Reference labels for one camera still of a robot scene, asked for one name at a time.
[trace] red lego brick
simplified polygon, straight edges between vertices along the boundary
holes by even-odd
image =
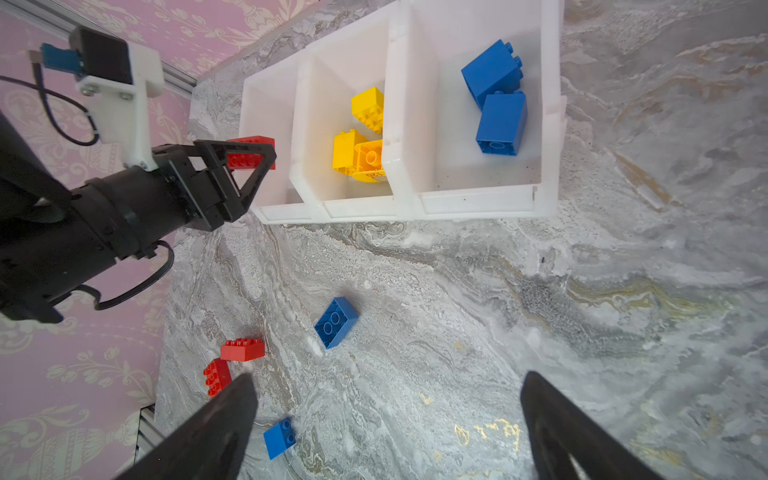
[[[226,360],[215,359],[203,370],[205,384],[208,386],[208,396],[216,396],[224,387],[232,383],[230,367]]]
[[[257,135],[256,137],[243,137],[233,138],[228,141],[239,141],[244,144],[270,144],[275,146],[275,139],[269,137],[262,137]],[[231,170],[252,170],[259,166],[263,159],[259,154],[229,154],[227,155],[227,165]],[[270,170],[275,169],[275,164],[272,164]]]
[[[264,356],[264,342],[259,339],[227,340],[221,346],[221,358],[233,362],[247,362]]]

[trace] lego brick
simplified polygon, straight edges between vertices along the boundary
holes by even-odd
[[[384,127],[384,94],[376,87],[352,97],[352,115],[374,133]]]
[[[475,139],[484,154],[517,155],[528,119],[525,94],[500,92],[485,98]]]
[[[248,362],[264,356],[264,342],[260,339],[227,340],[221,346],[221,359],[231,362]]]
[[[522,66],[520,57],[512,57],[512,45],[499,40],[462,68],[462,75],[482,110],[489,94],[495,91],[511,94],[520,88]]]
[[[280,420],[277,425],[264,432],[264,443],[266,443],[266,452],[269,454],[270,460],[274,460],[294,446],[296,437],[293,434],[290,420]]]
[[[333,138],[333,170],[345,175],[353,174],[355,169],[355,145],[367,142],[365,135],[357,130],[341,132]]]
[[[260,135],[255,137],[233,138],[228,141],[239,141],[244,144],[270,144],[273,147],[275,146],[274,138],[262,137]],[[228,154],[227,166],[230,170],[252,170],[259,166],[262,159],[263,156],[260,154]],[[272,164],[270,170],[274,170],[275,165],[276,164]]]
[[[350,175],[355,180],[374,184],[386,182],[386,173],[382,167],[382,141],[367,141],[355,145],[355,171]]]
[[[205,367],[203,374],[205,375],[205,384],[208,386],[208,396],[210,397],[218,395],[227,385],[232,383],[230,367],[227,365],[226,360],[214,359]]]
[[[341,343],[355,322],[357,312],[346,298],[338,296],[315,324],[315,331],[328,350]]]

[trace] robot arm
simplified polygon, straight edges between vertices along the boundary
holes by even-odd
[[[54,306],[73,290],[93,295],[96,310],[136,295],[170,269],[172,251],[161,270],[114,299],[101,301],[84,283],[115,258],[153,257],[158,245],[170,250],[160,239],[179,227],[212,231],[242,217],[276,157],[270,144],[202,140],[151,148],[147,99],[163,90],[157,52],[86,28],[73,31],[70,45],[43,45],[41,61],[74,73],[78,87],[94,95],[88,106],[95,125],[103,140],[121,144],[126,169],[70,191],[0,114],[0,312],[10,319],[61,322]],[[52,92],[38,68],[32,87],[45,104]],[[227,166],[230,153],[263,158],[241,188]],[[202,157],[206,167],[195,170],[190,157]]]

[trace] black cable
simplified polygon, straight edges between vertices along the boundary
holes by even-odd
[[[45,110],[45,115],[48,116],[48,120],[51,122],[51,125],[53,125],[53,128],[64,138],[72,142],[76,145],[81,145],[83,147],[90,147],[91,145],[98,142],[99,134],[98,129],[96,128],[96,123],[94,123],[93,118],[91,117],[91,112],[88,111],[88,109],[78,102],[72,100],[69,97],[66,97],[56,91],[48,90],[43,85],[43,70],[42,66],[39,63],[32,62],[32,74],[35,77],[35,83],[30,83],[28,81],[19,80],[17,78],[12,77],[6,77],[4,75],[0,75],[0,80],[7,81],[12,84],[21,85],[22,87],[31,88],[32,90],[38,91],[40,94],[40,101],[43,104],[43,109]],[[56,120],[53,118],[53,113],[51,112],[51,107],[48,105],[48,95],[51,95],[53,97],[59,98],[63,101],[68,102],[69,104],[74,105],[75,107],[79,108],[83,114],[85,114],[85,117],[88,119],[88,123],[91,124],[91,128],[93,129],[94,136],[89,141],[80,141],[75,138],[70,137],[67,135],[59,126],[58,123],[56,123]]]
[[[105,302],[101,301],[101,292],[96,290],[92,286],[88,285],[78,285],[75,288],[72,289],[74,292],[75,290],[80,290],[81,292],[86,292],[88,295],[94,297],[94,310],[106,310],[108,308],[112,308],[115,305],[119,305],[123,303],[125,300],[128,300],[129,298],[138,295],[139,293],[146,290],[149,286],[154,285],[159,279],[163,278],[163,276],[168,273],[168,270],[174,265],[174,249],[168,245],[167,242],[163,240],[158,240],[154,243],[155,245],[162,245],[163,247],[168,249],[168,259],[165,260],[165,263],[163,266],[160,267],[160,269],[152,273],[152,275],[147,278],[145,281],[139,283],[132,289],[128,290],[126,293],[123,293],[121,295],[116,296],[112,300],[107,300]]]

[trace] yellow lego brick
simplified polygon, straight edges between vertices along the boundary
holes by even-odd
[[[376,87],[352,97],[352,115],[377,134],[384,126],[384,94]]]
[[[367,184],[386,182],[382,167],[382,141],[375,140],[355,145],[356,171],[352,178]]]
[[[333,138],[333,170],[345,175],[351,175],[355,169],[355,145],[366,142],[365,135],[357,133],[357,130],[341,132]]]

